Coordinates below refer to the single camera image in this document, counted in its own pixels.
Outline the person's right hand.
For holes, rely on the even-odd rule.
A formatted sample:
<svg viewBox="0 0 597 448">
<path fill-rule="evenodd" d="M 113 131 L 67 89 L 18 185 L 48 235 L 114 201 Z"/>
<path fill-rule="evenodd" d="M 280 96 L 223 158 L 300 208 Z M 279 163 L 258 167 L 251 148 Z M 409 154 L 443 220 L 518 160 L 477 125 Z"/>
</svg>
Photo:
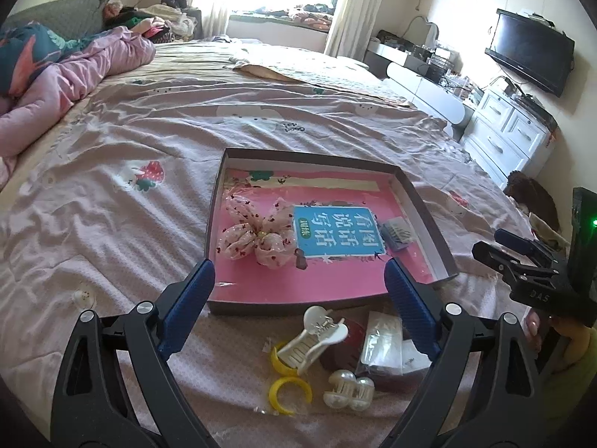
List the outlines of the person's right hand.
<svg viewBox="0 0 597 448">
<path fill-rule="evenodd" d="M 523 331 L 531 350 L 538 354 L 543 345 L 543 339 L 551 327 L 557 326 L 562 318 L 536 311 L 531 308 L 523 320 Z"/>
</svg>

